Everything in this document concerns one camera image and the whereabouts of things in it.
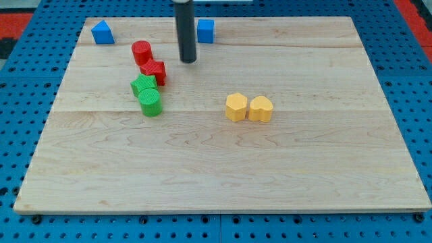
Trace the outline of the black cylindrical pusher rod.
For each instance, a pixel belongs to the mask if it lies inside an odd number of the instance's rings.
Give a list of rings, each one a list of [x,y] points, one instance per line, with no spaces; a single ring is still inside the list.
[[[180,60],[183,63],[194,63],[196,61],[196,42],[193,0],[173,0],[173,6]]]

